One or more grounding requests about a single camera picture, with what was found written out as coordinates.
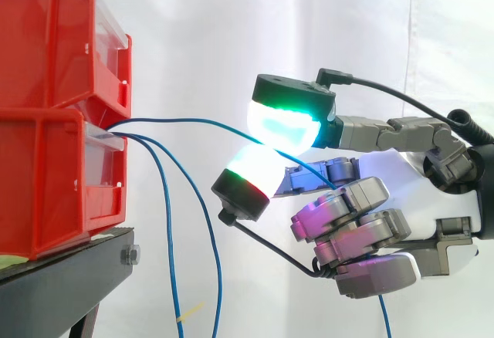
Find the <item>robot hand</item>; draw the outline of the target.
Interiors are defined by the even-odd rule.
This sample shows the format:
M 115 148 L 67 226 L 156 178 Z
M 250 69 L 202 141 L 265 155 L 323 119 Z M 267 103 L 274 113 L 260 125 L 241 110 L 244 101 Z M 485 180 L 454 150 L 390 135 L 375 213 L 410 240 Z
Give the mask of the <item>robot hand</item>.
M 492 234 L 489 149 L 467 137 L 468 115 L 386 121 L 339 116 L 332 85 L 361 84 L 322 69 L 307 81 L 261 74 L 249 107 L 256 143 L 219 175 L 219 219 L 245 231 L 276 197 L 317 193 L 291 232 L 313 246 L 312 278 L 351 299 L 454 275 Z

